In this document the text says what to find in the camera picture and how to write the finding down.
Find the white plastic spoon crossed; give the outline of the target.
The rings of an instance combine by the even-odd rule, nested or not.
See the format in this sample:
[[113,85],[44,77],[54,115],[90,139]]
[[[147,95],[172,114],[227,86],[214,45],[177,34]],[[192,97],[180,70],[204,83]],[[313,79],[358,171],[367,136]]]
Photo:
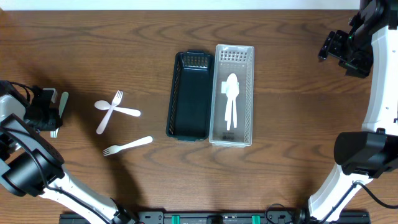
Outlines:
[[[97,108],[99,110],[103,110],[103,111],[104,110],[109,110],[110,107],[111,107],[111,105],[107,101],[104,101],[104,100],[96,101],[94,106],[95,106],[95,108]],[[114,108],[114,110],[118,111],[118,112],[121,112],[121,113],[124,113],[124,114],[135,116],[135,117],[140,117],[140,115],[141,115],[141,112],[139,110],[130,109],[130,108],[122,108],[122,107],[116,106]]]

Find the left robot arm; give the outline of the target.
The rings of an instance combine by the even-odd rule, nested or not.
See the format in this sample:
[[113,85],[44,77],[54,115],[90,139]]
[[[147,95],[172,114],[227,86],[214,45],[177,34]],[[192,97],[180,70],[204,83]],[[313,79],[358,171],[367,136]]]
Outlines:
[[72,176],[60,153],[41,135],[62,125],[54,88],[1,81],[1,185],[23,197],[39,196],[58,202],[89,223],[138,223],[112,198],[90,189]]

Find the white plastic fork crossed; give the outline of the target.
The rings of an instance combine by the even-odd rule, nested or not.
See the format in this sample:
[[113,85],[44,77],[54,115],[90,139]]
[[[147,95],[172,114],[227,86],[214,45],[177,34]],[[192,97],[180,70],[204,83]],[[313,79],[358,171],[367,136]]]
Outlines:
[[107,113],[105,114],[104,118],[102,119],[102,121],[100,122],[99,126],[96,129],[96,133],[97,134],[102,134],[108,124],[108,121],[112,115],[112,112],[114,110],[114,108],[116,106],[118,106],[123,98],[123,94],[124,92],[121,90],[118,90],[111,102],[111,106],[109,108],[109,110],[107,111]]

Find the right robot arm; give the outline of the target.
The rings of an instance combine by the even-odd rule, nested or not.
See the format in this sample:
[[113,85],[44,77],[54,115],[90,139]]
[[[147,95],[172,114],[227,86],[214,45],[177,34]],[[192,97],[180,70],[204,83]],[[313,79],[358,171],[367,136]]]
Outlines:
[[337,223],[360,189],[397,169],[397,1],[361,1],[349,25],[349,33],[329,33],[318,58],[337,58],[348,76],[372,77],[368,110],[359,132],[338,135],[335,165],[296,223]]

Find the white plastic fork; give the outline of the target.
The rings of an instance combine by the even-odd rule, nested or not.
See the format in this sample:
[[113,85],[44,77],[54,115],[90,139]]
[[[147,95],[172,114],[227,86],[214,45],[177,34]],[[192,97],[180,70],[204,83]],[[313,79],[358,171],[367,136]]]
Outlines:
[[[69,97],[69,93],[66,92],[66,91],[63,92],[62,95],[61,95],[60,103],[59,103],[59,107],[58,107],[58,110],[59,110],[59,117],[60,117],[60,118],[61,118],[62,115],[63,115],[64,109],[65,109],[66,104],[67,104],[67,101],[68,101],[68,97]],[[50,137],[51,137],[51,138],[57,138],[57,136],[58,136],[58,131],[59,131],[59,128],[57,128],[55,131],[51,131],[51,132],[50,132]]]
[[119,151],[122,151],[122,150],[125,150],[125,149],[129,149],[129,148],[132,148],[132,147],[143,146],[145,144],[151,143],[153,140],[154,139],[153,139],[152,136],[146,136],[144,138],[140,138],[138,140],[135,140],[133,142],[130,142],[130,143],[127,143],[127,144],[124,144],[124,145],[121,145],[121,146],[113,145],[113,146],[110,146],[110,147],[104,149],[103,150],[103,155],[104,156],[109,156],[109,155],[112,155],[112,154],[116,154]]

